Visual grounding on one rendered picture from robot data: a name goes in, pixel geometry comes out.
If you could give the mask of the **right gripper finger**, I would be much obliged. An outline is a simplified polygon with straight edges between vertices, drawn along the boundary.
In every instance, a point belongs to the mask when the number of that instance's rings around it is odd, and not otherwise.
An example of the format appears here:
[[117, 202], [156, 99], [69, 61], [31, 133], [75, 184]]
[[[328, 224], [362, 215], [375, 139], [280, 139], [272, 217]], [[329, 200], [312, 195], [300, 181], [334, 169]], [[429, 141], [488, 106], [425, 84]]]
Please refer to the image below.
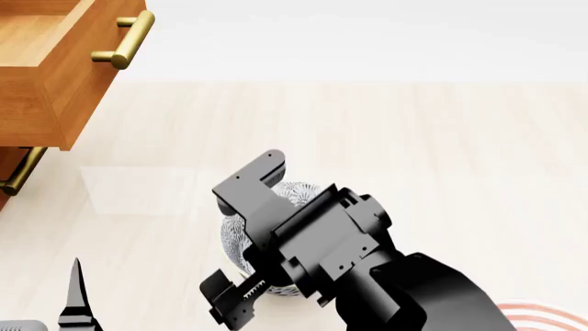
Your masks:
[[279, 237], [274, 234], [275, 228], [300, 210], [272, 189], [285, 173], [285, 155], [271, 149], [212, 190], [220, 211], [225, 215], [239, 214], [244, 220], [244, 232], [259, 249], [267, 249], [271, 245], [282, 249], [300, 246], [294, 235]]
[[254, 318], [254, 303], [269, 286], [259, 272], [236, 286], [218, 269], [199, 288], [211, 305], [209, 313], [215, 321], [228, 330], [241, 330]]

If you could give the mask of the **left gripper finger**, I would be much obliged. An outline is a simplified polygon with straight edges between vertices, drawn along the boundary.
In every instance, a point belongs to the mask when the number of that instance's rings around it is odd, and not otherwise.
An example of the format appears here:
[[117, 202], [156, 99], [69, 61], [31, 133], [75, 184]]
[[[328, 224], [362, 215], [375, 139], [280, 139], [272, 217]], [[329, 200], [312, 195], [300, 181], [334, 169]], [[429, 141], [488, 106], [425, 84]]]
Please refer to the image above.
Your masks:
[[59, 331], [104, 331], [92, 313], [79, 258], [73, 261], [66, 304], [58, 325]]
[[49, 331], [39, 320], [0, 320], [0, 331]]

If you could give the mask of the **black white patterned bowl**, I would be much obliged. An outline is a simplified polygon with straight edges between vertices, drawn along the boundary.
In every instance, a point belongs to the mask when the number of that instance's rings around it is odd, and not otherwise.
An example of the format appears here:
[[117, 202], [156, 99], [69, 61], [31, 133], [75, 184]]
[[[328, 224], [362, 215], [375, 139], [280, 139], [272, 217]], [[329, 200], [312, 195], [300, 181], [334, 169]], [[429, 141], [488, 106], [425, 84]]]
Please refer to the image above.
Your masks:
[[[322, 192], [318, 185], [304, 181], [279, 182], [271, 189], [296, 208], [305, 206]], [[242, 217], [238, 214], [224, 217], [220, 227], [220, 241], [225, 255], [239, 269], [241, 277], [244, 280], [249, 278], [254, 273], [254, 268], [245, 260], [243, 253], [252, 242], [244, 233]]]

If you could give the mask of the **white plate with red rings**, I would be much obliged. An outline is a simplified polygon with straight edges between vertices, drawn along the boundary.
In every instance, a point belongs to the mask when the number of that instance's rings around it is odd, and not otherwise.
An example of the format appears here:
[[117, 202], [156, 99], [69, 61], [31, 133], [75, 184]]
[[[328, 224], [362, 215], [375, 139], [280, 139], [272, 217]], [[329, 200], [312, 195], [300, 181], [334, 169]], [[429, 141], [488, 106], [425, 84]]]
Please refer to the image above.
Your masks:
[[515, 331], [588, 331], [588, 314], [576, 314], [558, 305], [510, 299], [497, 306]]

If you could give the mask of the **wooden drawer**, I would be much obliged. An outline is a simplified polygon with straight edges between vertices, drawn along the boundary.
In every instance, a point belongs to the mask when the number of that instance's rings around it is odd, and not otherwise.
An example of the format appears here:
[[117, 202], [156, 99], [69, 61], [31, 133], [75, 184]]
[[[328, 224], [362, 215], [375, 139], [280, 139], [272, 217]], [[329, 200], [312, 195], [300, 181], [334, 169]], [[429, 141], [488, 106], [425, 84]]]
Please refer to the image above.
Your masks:
[[145, 0], [0, 0], [0, 146], [70, 150], [119, 72], [92, 51]]

